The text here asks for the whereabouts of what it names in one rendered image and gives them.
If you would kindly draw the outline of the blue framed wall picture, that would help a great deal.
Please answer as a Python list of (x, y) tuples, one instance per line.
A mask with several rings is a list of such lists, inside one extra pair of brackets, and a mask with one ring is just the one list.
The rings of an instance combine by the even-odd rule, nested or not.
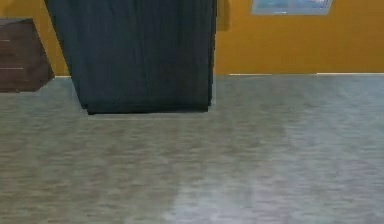
[(327, 15), (333, 0), (252, 0), (253, 15)]

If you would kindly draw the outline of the dark brown chest of drawers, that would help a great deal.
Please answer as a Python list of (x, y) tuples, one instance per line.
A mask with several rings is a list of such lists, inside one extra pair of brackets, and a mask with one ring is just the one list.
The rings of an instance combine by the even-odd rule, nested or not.
[(35, 92), (54, 72), (32, 18), (0, 18), (0, 93)]

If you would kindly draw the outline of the black wooden cupboard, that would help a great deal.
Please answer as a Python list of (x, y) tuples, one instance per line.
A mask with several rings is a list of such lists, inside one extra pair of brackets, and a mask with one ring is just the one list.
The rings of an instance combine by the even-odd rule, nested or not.
[(44, 0), (88, 114), (206, 112), (217, 0)]

